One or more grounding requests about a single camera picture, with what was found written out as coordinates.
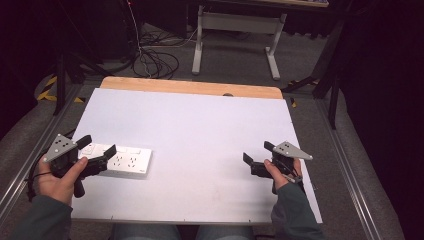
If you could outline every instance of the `table leg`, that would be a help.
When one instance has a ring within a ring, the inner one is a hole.
[[[197,14],[197,40],[196,40],[196,49],[194,50],[194,59],[193,59],[193,68],[191,72],[194,75],[200,73],[200,63],[202,61],[202,23],[203,23],[203,6],[199,6],[199,11]]]
[[[280,21],[278,21],[277,27],[275,29],[272,46],[271,48],[270,47],[265,48],[265,53],[268,58],[268,64],[271,69],[272,78],[274,80],[280,80],[280,73],[278,71],[277,63],[275,62],[274,53],[275,53],[275,49],[277,48],[278,41],[280,40],[281,31],[283,30],[284,23],[286,21],[286,16],[287,14],[284,14],[284,13],[281,14]]]

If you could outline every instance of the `black curtain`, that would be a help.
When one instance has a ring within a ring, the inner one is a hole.
[[[54,51],[25,1],[0,8],[0,140],[37,101],[34,89],[49,70]]]
[[[352,0],[328,0],[328,10],[347,12],[350,9]],[[327,37],[336,25],[338,19],[333,16],[311,15],[308,13],[289,13],[283,31],[288,34],[311,34],[311,38]]]
[[[349,23],[340,44],[360,43],[341,89],[406,239],[424,239],[423,13],[421,1],[382,1],[367,21]]]

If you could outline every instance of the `wooden table edge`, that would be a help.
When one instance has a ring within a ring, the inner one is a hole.
[[[175,81],[146,78],[105,77],[100,88],[215,96],[231,94],[235,97],[283,99],[281,90],[276,87],[192,82],[183,80]]]

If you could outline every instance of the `electrical outlet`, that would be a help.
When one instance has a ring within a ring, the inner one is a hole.
[[[112,145],[91,143],[80,151],[79,157],[88,159],[102,156]],[[152,150],[116,146],[116,154],[109,159],[101,176],[143,179],[147,176]]]

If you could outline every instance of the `white stand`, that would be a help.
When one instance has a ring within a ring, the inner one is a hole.
[[[274,80],[280,79],[280,73],[278,71],[277,63],[275,62],[274,53],[278,41],[280,40],[286,14],[281,14],[280,19],[264,18],[220,13],[204,13],[203,8],[203,6],[199,6],[197,17],[197,41],[192,68],[192,73],[194,75],[198,75],[200,73],[200,63],[202,61],[203,47],[202,31],[203,29],[217,29],[274,34],[272,46],[265,48],[265,52],[268,58],[269,67],[271,69],[272,78]]]

